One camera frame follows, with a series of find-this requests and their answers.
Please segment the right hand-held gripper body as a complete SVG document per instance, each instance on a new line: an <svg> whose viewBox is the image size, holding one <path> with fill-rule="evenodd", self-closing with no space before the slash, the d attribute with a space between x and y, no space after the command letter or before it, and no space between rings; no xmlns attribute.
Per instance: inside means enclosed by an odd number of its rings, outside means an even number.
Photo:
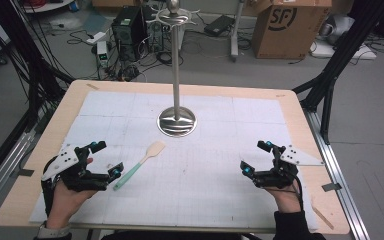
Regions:
<svg viewBox="0 0 384 240"><path fill-rule="evenodd" d="M256 187L290 186L298 174L298 166L322 166L324 162L293 146L277 146L269 152L273 154L273 167L268 171L255 171L251 177Z"/></svg>

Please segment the wooden spatula with teal handle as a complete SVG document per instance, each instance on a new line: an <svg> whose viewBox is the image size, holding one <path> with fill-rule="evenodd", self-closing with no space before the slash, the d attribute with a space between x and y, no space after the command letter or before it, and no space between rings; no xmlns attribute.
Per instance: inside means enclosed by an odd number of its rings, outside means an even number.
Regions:
<svg viewBox="0 0 384 240"><path fill-rule="evenodd" d="M125 185L129 179L138 171L138 169L149 159L157 156L165 148L165 143L162 141L156 141L152 143L146 150L144 157L126 174L124 174L121 179L113 186L113 190L119 190L123 185Z"/></svg>

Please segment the tall metal utensil stand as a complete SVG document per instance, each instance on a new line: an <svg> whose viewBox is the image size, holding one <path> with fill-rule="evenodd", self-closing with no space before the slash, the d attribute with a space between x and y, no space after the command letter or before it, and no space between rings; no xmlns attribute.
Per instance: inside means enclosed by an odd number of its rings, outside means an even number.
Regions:
<svg viewBox="0 0 384 240"><path fill-rule="evenodd" d="M158 22L168 26L171 32L171 65L173 73L174 105L163 110L157 118L159 130L169 137L184 137L191 134L197 125L194 113L180 105L179 77L179 28L193 24L191 11L180 7L180 0L166 0L166 8L159 10L151 23Z"/></svg>

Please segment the person's left hand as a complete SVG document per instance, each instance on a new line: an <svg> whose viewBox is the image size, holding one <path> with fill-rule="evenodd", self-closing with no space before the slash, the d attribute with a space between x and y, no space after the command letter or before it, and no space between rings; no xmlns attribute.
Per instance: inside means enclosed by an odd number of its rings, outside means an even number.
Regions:
<svg viewBox="0 0 384 240"><path fill-rule="evenodd" d="M53 204L46 226L49 229L67 227L70 218L80 209L86 200L95 194L96 191L93 190L81 192L69 190L62 181L59 181L54 189Z"/></svg>

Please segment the white grid mat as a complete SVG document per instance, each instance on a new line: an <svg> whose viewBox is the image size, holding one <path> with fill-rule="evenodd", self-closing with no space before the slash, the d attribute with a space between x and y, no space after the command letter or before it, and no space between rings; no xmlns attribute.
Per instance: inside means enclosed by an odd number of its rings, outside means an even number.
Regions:
<svg viewBox="0 0 384 240"><path fill-rule="evenodd" d="M120 162L133 168L156 141L165 148L149 158L119 190L99 192L72 217L74 225L269 229L276 204L243 176L242 161L256 170L272 166L260 140L290 144L277 100L223 96L180 98L197 118L180 138L164 135L158 115L170 107L168 94L93 91L87 94L65 144L105 141L89 169L103 173Z"/></svg>

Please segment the grey wristwatch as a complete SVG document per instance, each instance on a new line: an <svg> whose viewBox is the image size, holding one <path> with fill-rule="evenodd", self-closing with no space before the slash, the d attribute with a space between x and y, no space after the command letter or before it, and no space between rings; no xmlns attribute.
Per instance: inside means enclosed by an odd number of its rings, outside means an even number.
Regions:
<svg viewBox="0 0 384 240"><path fill-rule="evenodd" d="M66 226L58 229L51 229L47 227L47 222L44 221L39 227L38 233L36 236L65 236L70 232L70 226Z"/></svg>

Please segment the person's dark torso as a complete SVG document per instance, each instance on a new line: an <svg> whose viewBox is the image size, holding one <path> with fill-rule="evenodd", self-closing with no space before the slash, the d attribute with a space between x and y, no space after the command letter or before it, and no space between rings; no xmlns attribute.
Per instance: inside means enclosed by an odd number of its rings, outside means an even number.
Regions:
<svg viewBox="0 0 384 240"><path fill-rule="evenodd" d="M164 231L123 231L105 235L101 240L262 240L250 234L205 233L205 232L164 232Z"/></svg>

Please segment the small white box, green display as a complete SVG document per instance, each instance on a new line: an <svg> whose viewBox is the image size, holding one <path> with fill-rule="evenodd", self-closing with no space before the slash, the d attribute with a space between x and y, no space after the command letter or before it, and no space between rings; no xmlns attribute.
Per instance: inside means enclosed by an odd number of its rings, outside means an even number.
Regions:
<svg viewBox="0 0 384 240"><path fill-rule="evenodd" d="M96 55L99 64L102 67L108 66L108 47L106 41L98 41L96 44Z"/></svg>

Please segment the white power strip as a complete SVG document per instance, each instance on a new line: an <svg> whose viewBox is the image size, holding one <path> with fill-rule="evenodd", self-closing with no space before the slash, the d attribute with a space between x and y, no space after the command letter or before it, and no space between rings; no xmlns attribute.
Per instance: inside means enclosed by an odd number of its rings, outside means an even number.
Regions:
<svg viewBox="0 0 384 240"><path fill-rule="evenodd" d="M100 41L102 38L106 36L105 32L98 32L92 38L87 39L86 42L88 44L95 44L97 41Z"/></svg>

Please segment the brown cardboard box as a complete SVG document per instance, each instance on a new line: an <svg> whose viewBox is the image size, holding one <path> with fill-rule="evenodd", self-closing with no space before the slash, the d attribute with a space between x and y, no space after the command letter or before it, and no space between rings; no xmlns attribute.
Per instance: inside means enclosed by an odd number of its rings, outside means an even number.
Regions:
<svg viewBox="0 0 384 240"><path fill-rule="evenodd" d="M332 0L253 0L255 57L304 59L331 6Z"/></svg>

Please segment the flat white board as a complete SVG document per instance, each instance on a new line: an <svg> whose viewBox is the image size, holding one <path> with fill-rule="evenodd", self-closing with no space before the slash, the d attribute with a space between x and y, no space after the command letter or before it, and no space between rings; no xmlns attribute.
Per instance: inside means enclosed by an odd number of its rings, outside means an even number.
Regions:
<svg viewBox="0 0 384 240"><path fill-rule="evenodd" d="M331 58L336 53L343 54L344 56L350 56L350 54L352 54L354 60L374 60L377 57L377 55L365 44L358 47L356 51L349 48L340 50L339 48L334 49L333 45L320 40L315 40L312 43L309 53L316 58Z"/></svg>

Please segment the grey computer tower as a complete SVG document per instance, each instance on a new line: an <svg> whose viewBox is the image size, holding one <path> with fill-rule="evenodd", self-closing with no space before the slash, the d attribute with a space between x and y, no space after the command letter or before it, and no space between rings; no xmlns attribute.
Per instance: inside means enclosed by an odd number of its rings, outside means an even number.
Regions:
<svg viewBox="0 0 384 240"><path fill-rule="evenodd" d="M164 50L163 26L155 21L157 12L150 6L143 7L144 20L147 27L148 50L150 52L160 52Z"/></svg>

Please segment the flat black device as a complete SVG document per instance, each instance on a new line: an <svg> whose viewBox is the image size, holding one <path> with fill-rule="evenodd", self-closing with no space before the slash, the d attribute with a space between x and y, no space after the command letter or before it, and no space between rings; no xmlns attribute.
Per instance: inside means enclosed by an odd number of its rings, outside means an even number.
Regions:
<svg viewBox="0 0 384 240"><path fill-rule="evenodd" d="M233 23L235 19L226 15L218 17L210 24L204 27L204 32L211 36L219 36L226 31Z"/></svg>

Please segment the silver rounded appliance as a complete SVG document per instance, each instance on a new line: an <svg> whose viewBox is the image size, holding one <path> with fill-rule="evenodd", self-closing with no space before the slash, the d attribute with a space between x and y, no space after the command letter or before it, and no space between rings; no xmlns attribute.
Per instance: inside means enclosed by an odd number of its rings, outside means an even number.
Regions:
<svg viewBox="0 0 384 240"><path fill-rule="evenodd" d="M343 14L331 14L322 24L319 30L319 37L329 44L335 45L340 37L347 33L355 20Z"/></svg>

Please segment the black metal frame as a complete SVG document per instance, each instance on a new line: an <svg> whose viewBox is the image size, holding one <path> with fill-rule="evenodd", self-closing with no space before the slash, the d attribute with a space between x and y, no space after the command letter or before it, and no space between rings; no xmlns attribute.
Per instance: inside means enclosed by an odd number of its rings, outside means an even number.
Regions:
<svg viewBox="0 0 384 240"><path fill-rule="evenodd" d="M51 109L56 109L66 93L58 79L71 84L74 78L44 59L13 0L0 0L0 25L13 47L9 47L1 36L0 46L11 60L20 80L29 86L26 92L29 104L26 116L27 122L33 124L38 121L38 112L43 105L49 103Z"/></svg>
<svg viewBox="0 0 384 240"><path fill-rule="evenodd" d="M340 50L349 48L356 51L383 15L384 0L366 0L362 10L357 14L354 24L337 48ZM329 125L335 83L351 59L352 54L344 56L336 53L319 75L292 89L296 94L310 90L307 96L300 101L301 107L308 112L315 113L317 106L323 101L320 133L325 142L329 144Z"/></svg>

